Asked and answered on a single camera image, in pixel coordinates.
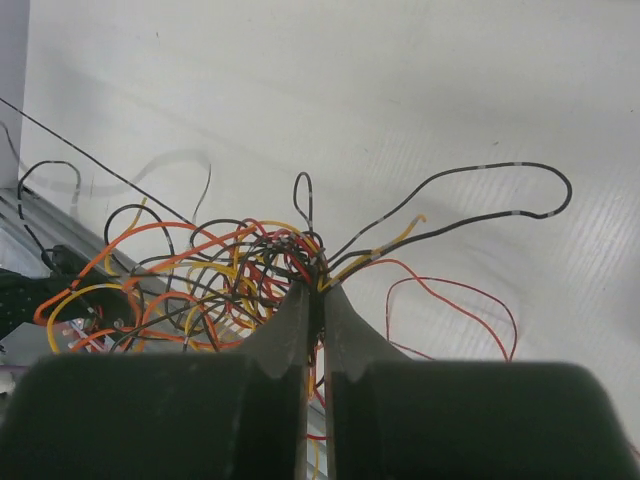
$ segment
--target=floor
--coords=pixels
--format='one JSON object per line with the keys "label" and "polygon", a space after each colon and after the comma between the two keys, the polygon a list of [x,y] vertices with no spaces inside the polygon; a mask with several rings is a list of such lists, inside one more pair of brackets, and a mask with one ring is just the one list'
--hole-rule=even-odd
{"label": "floor", "polygon": [[[25,108],[185,216],[211,168],[200,220],[300,226],[291,189],[306,170],[329,251],[440,170],[557,167],[574,186],[562,215],[473,225],[395,256],[501,298],[520,329],[515,358],[584,365],[640,443],[639,22],[640,3],[624,0],[33,1]],[[140,201],[32,125],[22,156],[81,170],[76,215],[96,232]],[[69,172],[45,170],[31,186],[69,209]],[[461,174],[356,246],[385,244],[419,213],[428,220],[416,231],[427,231],[473,214],[550,210],[563,195],[542,171]],[[158,235],[124,250],[136,258],[147,244],[165,248]],[[378,266],[345,288],[382,331],[386,292],[404,277]],[[499,306],[433,286],[512,342]],[[486,330],[413,282],[392,300],[396,341],[436,358],[501,358]]]}

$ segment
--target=gray wall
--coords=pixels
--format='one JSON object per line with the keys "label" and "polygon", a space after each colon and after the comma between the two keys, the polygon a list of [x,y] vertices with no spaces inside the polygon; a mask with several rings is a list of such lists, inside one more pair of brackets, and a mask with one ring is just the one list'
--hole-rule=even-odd
{"label": "gray wall", "polygon": [[[0,96],[18,107],[22,107],[24,100],[29,4],[29,0],[0,0]],[[11,138],[19,148],[22,129],[20,115],[0,105],[0,120],[8,126]],[[2,131],[0,187],[13,186],[17,181],[18,164],[11,155]]]}

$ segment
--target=black object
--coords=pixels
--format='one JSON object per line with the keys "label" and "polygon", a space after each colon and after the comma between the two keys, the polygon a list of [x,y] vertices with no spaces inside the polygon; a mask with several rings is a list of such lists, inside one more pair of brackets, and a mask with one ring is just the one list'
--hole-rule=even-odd
{"label": "black object", "polygon": [[[57,266],[59,273],[46,278],[29,278],[19,273],[0,269],[0,339],[19,327],[22,323],[33,323],[36,309],[75,279],[75,276],[89,262],[65,245],[56,245],[50,249],[50,260]],[[100,283],[108,283],[106,276],[92,269],[82,280],[78,288]],[[120,326],[132,325],[131,307],[126,295],[113,289],[99,289],[83,295],[67,305],[58,316],[59,320],[73,320],[87,316],[87,303],[95,308],[102,307],[102,328],[109,328],[117,320]],[[55,308],[48,308],[45,314]]]}
{"label": "black object", "polygon": [[640,478],[585,370],[411,361],[340,288],[300,285],[230,353],[42,362],[0,430],[0,476],[304,478],[318,334],[330,478]]}

